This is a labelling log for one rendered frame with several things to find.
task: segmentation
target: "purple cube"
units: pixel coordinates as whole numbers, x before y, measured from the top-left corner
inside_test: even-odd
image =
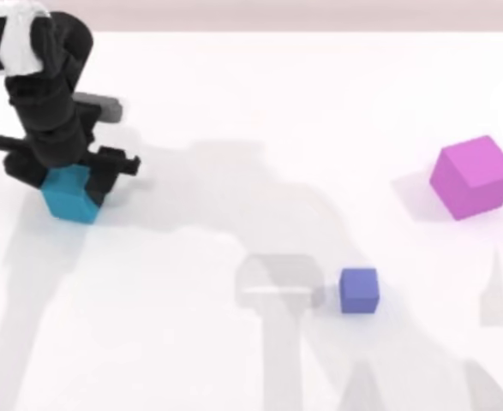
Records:
[[[372,314],[379,305],[379,281],[375,268],[345,268],[338,281],[343,313]]]
[[[430,184],[456,220],[503,205],[503,152],[488,135],[441,150]]]

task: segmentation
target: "small indigo cube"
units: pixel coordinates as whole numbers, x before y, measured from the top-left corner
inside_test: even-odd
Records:
[[[503,152],[489,136],[441,150],[430,185],[455,220],[503,206]]]
[[[343,313],[374,313],[380,299],[377,270],[345,268],[338,282],[338,292]]]
[[[87,224],[95,221],[99,207],[86,193],[88,178],[88,167],[81,165],[49,171],[40,190],[54,217]]]

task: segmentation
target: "blue cube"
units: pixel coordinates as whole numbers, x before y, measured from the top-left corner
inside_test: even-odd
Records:
[[[71,165],[51,169],[40,190],[50,213],[63,220],[91,224],[99,213],[99,207],[86,193],[89,168]]]
[[[374,313],[380,299],[377,270],[345,268],[338,282],[338,292],[343,313]]]

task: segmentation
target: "white floor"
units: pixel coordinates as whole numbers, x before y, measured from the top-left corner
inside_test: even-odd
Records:
[[[503,411],[503,209],[428,186],[503,148],[503,35],[101,34],[80,89],[143,167],[85,228],[0,155],[0,411]],[[347,265],[373,317],[338,314]]]

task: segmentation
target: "magenta cube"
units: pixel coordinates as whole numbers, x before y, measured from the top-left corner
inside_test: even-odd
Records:
[[[441,150],[430,184],[453,218],[503,205],[503,152],[488,135]]]

